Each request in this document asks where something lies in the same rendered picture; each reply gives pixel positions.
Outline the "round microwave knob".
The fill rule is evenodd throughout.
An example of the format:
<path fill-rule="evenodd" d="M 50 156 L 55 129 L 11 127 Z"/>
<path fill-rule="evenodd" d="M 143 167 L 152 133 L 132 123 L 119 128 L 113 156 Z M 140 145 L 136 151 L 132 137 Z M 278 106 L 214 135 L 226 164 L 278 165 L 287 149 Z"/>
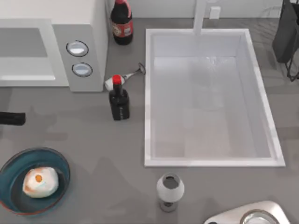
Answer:
<path fill-rule="evenodd" d="M 93 69 L 87 63 L 78 63 L 72 66 L 72 72 L 78 77 L 88 77 L 93 73 Z"/>
<path fill-rule="evenodd" d="M 68 53 L 74 57 L 83 57 L 89 52 L 88 46 L 84 42 L 78 40 L 67 43 L 66 49 Z"/>

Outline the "white sink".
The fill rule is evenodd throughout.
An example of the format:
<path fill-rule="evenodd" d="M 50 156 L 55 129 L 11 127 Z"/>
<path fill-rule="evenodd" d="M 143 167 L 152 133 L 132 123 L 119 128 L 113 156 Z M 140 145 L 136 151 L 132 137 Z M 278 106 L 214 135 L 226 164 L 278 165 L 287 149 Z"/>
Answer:
<path fill-rule="evenodd" d="M 145 166 L 285 166 L 248 29 L 147 29 L 145 46 Z"/>

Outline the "white tall tap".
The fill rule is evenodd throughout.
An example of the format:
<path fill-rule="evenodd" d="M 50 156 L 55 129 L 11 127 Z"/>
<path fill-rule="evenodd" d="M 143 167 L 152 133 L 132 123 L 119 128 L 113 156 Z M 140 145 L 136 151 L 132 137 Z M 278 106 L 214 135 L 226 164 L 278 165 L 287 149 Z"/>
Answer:
<path fill-rule="evenodd" d="M 205 15 L 206 0 L 196 0 L 194 13 L 193 33 L 199 36 L 202 29 L 202 23 Z"/>

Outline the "grey round cup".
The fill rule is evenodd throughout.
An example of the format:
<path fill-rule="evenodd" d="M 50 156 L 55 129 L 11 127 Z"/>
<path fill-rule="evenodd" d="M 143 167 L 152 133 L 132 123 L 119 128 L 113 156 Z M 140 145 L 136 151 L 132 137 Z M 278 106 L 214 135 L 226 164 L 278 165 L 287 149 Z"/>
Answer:
<path fill-rule="evenodd" d="M 185 185 L 177 174 L 164 174 L 157 181 L 157 196 L 160 209 L 166 213 L 175 211 L 184 192 Z"/>

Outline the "blue bowl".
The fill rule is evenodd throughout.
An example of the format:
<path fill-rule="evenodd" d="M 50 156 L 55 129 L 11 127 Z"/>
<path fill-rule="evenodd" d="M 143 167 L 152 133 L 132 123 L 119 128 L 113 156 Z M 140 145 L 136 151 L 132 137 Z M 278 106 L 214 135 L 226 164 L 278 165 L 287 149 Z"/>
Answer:
<path fill-rule="evenodd" d="M 24 178 L 33 168 L 51 167 L 58 174 L 59 187 L 46 198 L 31 198 L 22 191 Z M 59 151 L 47 147 L 22 150 L 0 168 L 0 205 L 23 216 L 48 212 L 63 200 L 71 181 L 67 159 Z"/>

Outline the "dark cola bottle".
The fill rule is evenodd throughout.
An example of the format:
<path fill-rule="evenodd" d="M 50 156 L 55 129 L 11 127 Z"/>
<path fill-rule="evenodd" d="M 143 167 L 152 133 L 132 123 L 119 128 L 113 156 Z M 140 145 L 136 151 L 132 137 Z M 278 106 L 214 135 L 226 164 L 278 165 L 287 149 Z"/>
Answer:
<path fill-rule="evenodd" d="M 128 0 L 115 0 L 110 19 L 115 42 L 129 45 L 133 40 L 133 19 Z"/>

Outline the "black bottle with red cap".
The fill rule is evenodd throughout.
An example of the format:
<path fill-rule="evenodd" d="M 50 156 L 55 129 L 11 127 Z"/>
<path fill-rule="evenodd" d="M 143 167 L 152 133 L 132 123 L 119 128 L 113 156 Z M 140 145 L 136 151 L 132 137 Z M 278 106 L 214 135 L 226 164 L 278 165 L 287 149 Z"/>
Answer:
<path fill-rule="evenodd" d="M 122 87 L 121 75 L 119 74 L 115 74 L 112 77 L 112 90 L 109 91 L 109 103 L 114 120 L 129 119 L 129 94 Z"/>

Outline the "white round bread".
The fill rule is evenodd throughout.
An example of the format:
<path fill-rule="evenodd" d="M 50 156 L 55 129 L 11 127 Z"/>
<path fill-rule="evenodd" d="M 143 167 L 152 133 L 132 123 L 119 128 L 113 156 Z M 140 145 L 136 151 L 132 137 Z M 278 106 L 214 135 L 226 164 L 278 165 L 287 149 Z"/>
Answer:
<path fill-rule="evenodd" d="M 39 167 L 29 170 L 23 180 L 22 191 L 31 198 L 46 198 L 59 187 L 58 173 L 52 167 Z"/>

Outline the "white wall socket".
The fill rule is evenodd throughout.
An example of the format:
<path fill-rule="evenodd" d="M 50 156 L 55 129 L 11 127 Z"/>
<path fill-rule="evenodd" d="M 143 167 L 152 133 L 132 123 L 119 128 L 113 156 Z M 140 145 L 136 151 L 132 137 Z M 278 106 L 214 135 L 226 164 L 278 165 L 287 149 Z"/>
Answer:
<path fill-rule="evenodd" d="M 211 20 L 216 20 L 220 18 L 220 13 L 221 13 L 221 7 L 211 7 L 210 8 L 210 15 L 209 15 L 209 19 Z"/>

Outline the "pale microwave oven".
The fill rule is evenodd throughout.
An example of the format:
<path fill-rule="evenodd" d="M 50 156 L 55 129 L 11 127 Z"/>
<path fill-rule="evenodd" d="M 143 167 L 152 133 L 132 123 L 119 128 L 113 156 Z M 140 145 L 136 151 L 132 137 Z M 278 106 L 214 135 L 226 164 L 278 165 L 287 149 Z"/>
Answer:
<path fill-rule="evenodd" d="M 82 41 L 89 52 L 74 57 L 67 43 Z M 108 30 L 105 0 L 0 0 L 0 87 L 68 87 L 103 91 Z M 78 77 L 72 66 L 93 73 Z"/>

